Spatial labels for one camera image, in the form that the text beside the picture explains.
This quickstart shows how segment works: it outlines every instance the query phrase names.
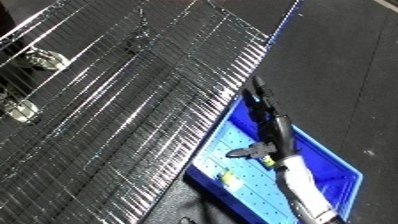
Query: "robotic arm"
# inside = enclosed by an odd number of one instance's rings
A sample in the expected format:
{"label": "robotic arm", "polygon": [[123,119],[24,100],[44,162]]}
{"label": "robotic arm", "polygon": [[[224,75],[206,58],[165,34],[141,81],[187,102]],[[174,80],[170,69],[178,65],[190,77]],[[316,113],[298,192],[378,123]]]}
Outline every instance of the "robotic arm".
{"label": "robotic arm", "polygon": [[257,134],[261,142],[251,145],[249,149],[232,150],[227,157],[261,158],[269,155],[275,161],[273,167],[277,186],[302,223],[344,224],[343,219],[315,186],[311,171],[296,150],[289,117],[273,102],[272,92],[259,77],[254,77],[253,85],[260,100],[256,101],[248,90],[243,92],[243,97],[251,119],[257,123]]}

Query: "black floor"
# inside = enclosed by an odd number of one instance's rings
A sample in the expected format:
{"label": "black floor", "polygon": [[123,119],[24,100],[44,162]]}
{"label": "black floor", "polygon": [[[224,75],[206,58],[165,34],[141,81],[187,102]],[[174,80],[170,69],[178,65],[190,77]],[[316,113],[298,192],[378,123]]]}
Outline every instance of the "black floor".
{"label": "black floor", "polygon": [[[17,21],[51,0],[3,1]],[[289,1],[225,6],[269,33]],[[307,0],[257,69],[294,123],[364,174],[351,223],[398,219],[398,14],[373,1]],[[242,223],[180,177],[145,223]]]}

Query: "blue tray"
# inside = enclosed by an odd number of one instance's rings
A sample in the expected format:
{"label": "blue tray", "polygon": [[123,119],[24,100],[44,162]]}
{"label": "blue tray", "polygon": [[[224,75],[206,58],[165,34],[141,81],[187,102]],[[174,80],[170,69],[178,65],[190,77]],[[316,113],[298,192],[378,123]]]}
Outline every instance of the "blue tray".
{"label": "blue tray", "polygon": [[[297,147],[314,174],[317,187],[347,219],[362,174],[299,128],[294,127],[294,131]],[[239,99],[204,144],[187,173],[249,223],[297,223],[275,184],[274,171],[266,169],[258,160],[225,157],[228,151],[256,141],[256,125]],[[235,178],[231,186],[220,178],[227,170]]]}

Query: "wire rack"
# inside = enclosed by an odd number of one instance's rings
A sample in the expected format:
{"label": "wire rack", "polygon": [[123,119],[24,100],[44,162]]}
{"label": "wire rack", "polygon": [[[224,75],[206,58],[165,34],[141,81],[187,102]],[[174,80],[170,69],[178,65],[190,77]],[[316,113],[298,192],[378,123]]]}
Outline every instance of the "wire rack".
{"label": "wire rack", "polygon": [[[1,37],[26,46],[1,57],[0,87],[40,122],[1,115],[0,223],[139,222],[275,35],[210,1],[60,0]],[[15,66],[32,46],[71,63]]]}

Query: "yellow object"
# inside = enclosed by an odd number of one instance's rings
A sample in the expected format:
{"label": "yellow object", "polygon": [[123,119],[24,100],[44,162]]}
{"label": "yellow object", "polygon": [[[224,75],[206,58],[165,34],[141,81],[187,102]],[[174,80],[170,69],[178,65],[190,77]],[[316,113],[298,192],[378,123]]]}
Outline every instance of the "yellow object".
{"label": "yellow object", "polygon": [[275,165],[275,161],[271,158],[271,156],[265,156],[263,159],[263,164],[266,167],[272,167]]}
{"label": "yellow object", "polygon": [[219,175],[221,182],[226,185],[232,191],[238,190],[242,185],[243,182],[239,180],[234,173],[230,170],[225,170]]}

